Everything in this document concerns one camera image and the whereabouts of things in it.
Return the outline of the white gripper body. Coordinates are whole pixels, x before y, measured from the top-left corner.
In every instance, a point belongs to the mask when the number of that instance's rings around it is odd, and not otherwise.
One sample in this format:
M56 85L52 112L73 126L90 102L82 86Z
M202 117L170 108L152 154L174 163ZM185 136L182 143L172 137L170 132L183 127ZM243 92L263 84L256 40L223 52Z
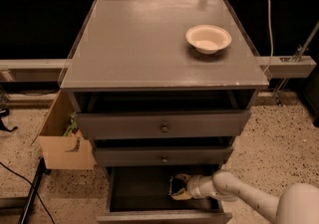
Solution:
M212 177L192 175L187 182L186 190L195 199L211 197L213 194Z

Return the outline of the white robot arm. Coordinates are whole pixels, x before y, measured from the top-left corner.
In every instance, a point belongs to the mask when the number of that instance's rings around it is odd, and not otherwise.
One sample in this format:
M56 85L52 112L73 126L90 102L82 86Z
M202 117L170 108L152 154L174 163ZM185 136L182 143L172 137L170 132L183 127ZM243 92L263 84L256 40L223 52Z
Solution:
M182 173L170 179L168 195L173 200L240 199L271 224L319 224L319 188L306 183L295 183L275 197L226 170L209 176Z

